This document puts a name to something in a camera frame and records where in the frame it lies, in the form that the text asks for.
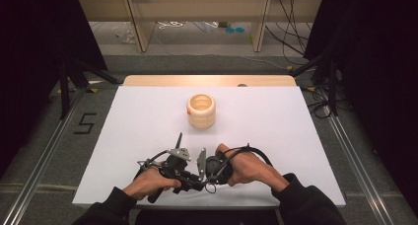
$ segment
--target human hand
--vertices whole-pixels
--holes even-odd
[[[123,191],[137,200],[142,200],[146,195],[156,193],[159,188],[167,190],[169,188],[179,187],[181,187],[180,181],[161,176],[158,168],[151,166],[140,174],[129,186],[124,188]]]
[[[225,153],[228,158],[236,150],[230,150],[228,146],[221,143],[216,149],[215,155],[218,152]],[[228,185],[233,187],[235,184],[248,184],[253,181],[259,181],[267,184],[271,188],[281,191],[289,182],[277,172],[273,167],[261,161],[255,154],[251,152],[242,152],[231,159],[230,163],[233,166],[233,174],[228,180]]]

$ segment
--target black sleeve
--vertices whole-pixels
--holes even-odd
[[[286,225],[346,224],[335,204],[317,187],[303,187],[294,174],[284,178],[290,184],[280,192],[271,192],[280,201],[279,210]]]
[[[129,222],[123,217],[135,206],[136,199],[128,196],[117,187],[103,203],[94,203],[85,214],[83,214],[74,225],[96,225],[96,224],[126,224]]]

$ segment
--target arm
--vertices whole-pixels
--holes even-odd
[[[233,150],[220,144],[216,152]],[[303,187],[293,174],[282,176],[253,153],[243,152],[231,159],[234,172],[228,185],[262,182],[271,187],[273,196],[280,200],[279,210],[286,225],[291,224],[346,224],[335,204],[317,187]]]
[[[137,200],[154,194],[159,188],[178,188],[181,182],[166,179],[156,167],[150,167],[123,190],[114,187],[103,203],[93,204],[74,225],[129,224],[124,216],[135,206]]]

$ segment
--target tripod leg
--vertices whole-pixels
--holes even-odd
[[[312,59],[310,62],[304,64],[303,66],[299,67],[296,71],[294,71],[291,76],[292,77],[296,77],[302,73],[304,73],[305,71],[318,66],[321,61],[322,61],[323,56],[322,55],[318,55],[317,57],[315,57],[314,59]]]
[[[334,60],[331,60],[331,64],[329,66],[329,92],[328,92],[328,105],[331,112],[338,116],[337,113],[337,103],[336,103],[336,86],[337,86],[337,67]]]
[[[98,70],[96,68],[93,68],[92,66],[86,64],[85,62],[81,61],[81,60],[77,60],[77,59],[71,59],[76,65],[83,67],[84,69],[86,69],[87,71],[101,77],[102,79],[108,81],[111,84],[122,84],[121,81],[119,81],[116,78],[111,77],[110,75],[104,73],[101,70]]]
[[[66,71],[65,62],[62,62],[61,70],[59,72],[59,84],[61,87],[61,119],[67,115],[70,110],[70,91],[68,90],[68,75]]]

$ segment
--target person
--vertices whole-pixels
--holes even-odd
[[[220,144],[216,153],[227,157],[234,153],[225,144]],[[262,182],[271,187],[271,193],[280,204],[278,209],[286,225],[293,224],[346,224],[335,204],[317,187],[303,187],[294,174],[282,176],[270,165],[261,161],[251,152],[242,152],[231,159],[233,174],[228,185]],[[178,188],[180,181],[167,179],[160,175],[158,168],[152,166],[124,189],[115,187],[103,203],[94,203],[73,224],[129,224],[124,219],[137,200],[154,194],[159,188],[165,190]],[[274,210],[141,210],[136,224],[278,224]]]

